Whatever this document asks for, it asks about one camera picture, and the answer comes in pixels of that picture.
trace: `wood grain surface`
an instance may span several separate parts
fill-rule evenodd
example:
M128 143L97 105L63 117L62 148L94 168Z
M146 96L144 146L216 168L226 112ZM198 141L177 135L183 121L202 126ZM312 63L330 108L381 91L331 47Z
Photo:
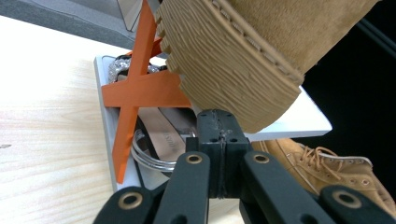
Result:
M0 17L0 223L92 223L112 192L93 68L128 49ZM242 223L211 200L209 223Z

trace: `rubber sole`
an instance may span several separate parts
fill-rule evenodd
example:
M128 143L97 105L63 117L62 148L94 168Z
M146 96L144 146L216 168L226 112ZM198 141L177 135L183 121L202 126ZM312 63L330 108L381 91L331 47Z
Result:
M165 0L155 15L171 72L201 109L233 113L246 133L276 121L295 101L304 75L225 0Z

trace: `metal object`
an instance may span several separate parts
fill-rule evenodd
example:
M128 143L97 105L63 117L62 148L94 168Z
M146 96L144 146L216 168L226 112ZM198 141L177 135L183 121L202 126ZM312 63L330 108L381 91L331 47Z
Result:
M276 158L254 151L226 111L200 113L198 134L187 138L167 186L131 189L143 199L127 212L115 203L125 189L116 192L94 223L206 223L208 198L216 197L239 198L246 223L395 223L356 190L330 186L318 198L309 194Z
M132 140L131 154L134 159L149 169L161 171L161 172L172 172L175 168L175 161L160 161L150 157L146 154L138 145L138 141L143 139L145 135L140 129L134 132L134 138Z

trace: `orange bracket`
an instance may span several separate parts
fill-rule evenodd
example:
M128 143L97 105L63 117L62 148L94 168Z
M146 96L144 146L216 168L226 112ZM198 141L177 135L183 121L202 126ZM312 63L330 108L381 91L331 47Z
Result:
M190 107L189 99L179 89L178 74L167 70L147 75L149 59L161 53L160 38L154 38L157 25L144 0L140 12L128 77L102 87L106 107L120 107L119 124L113 147L117 182L122 183L134 136L139 107Z

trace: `boot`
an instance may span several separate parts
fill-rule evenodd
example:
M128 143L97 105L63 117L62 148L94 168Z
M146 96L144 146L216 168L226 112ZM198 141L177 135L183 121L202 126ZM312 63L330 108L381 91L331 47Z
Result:
M319 195L330 185L357 190L396 217L395 202L364 157L339 157L325 147L312 149L289 138L253 142L255 150L275 156L304 189Z
M256 133L286 112L304 73L376 1L164 0L155 20L191 102L229 111Z

